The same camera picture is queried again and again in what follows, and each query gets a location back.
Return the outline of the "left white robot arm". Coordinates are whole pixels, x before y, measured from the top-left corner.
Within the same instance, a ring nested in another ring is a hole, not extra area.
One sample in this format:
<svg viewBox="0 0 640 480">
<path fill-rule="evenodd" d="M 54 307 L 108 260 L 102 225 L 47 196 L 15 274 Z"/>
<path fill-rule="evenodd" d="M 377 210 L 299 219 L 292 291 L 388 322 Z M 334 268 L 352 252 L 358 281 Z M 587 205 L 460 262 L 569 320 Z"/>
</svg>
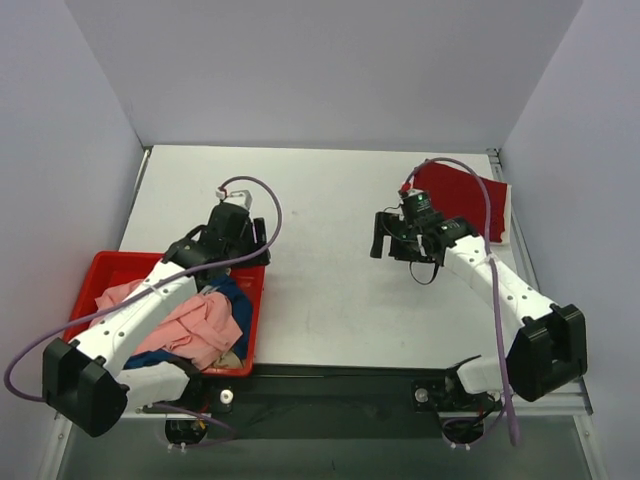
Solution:
<svg viewBox="0 0 640 480">
<path fill-rule="evenodd" d="M 43 353 L 43 398 L 47 405 L 92 437 L 109 431 L 122 414 L 169 401 L 182 412 L 195 409 L 202 387 L 170 362 L 124 369 L 126 361 L 169 314 L 233 265 L 270 261 L 263 219 L 251 219 L 251 195 L 242 190 L 216 205 L 205 225 L 174 242 L 144 281 L 121 303 L 95 314 L 97 324 L 66 342 L 53 340 Z"/>
</svg>

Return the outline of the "dark red t-shirt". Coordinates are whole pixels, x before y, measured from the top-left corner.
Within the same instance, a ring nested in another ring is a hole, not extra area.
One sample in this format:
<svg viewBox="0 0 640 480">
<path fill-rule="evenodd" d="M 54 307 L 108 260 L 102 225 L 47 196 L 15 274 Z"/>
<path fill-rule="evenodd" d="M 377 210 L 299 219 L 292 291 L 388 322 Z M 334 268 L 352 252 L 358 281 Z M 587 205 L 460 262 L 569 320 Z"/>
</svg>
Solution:
<svg viewBox="0 0 640 480">
<path fill-rule="evenodd" d="M 481 180 L 486 190 L 494 181 L 484 177 Z M 485 233 L 485 199 L 478 181 L 466 170 L 430 163 L 414 175 L 412 186 L 427 191 L 433 207 L 445 217 L 463 217 L 479 233 Z"/>
</svg>

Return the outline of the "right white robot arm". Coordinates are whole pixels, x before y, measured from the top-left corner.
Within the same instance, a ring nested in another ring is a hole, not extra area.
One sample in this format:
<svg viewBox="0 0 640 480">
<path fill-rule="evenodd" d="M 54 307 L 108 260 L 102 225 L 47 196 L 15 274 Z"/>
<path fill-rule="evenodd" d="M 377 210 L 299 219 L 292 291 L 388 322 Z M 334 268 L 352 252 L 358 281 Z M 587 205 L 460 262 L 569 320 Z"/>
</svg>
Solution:
<svg viewBox="0 0 640 480">
<path fill-rule="evenodd" d="M 490 391 L 534 402 L 586 373 L 582 311 L 537 292 L 487 251 L 485 238 L 469 221 L 435 210 L 427 192 L 410 189 L 400 195 L 399 212 L 376 213 L 370 255 L 384 254 L 452 272 L 500 316 L 504 353 L 456 365 L 455 376 L 442 386 L 451 406 L 465 408 Z"/>
</svg>

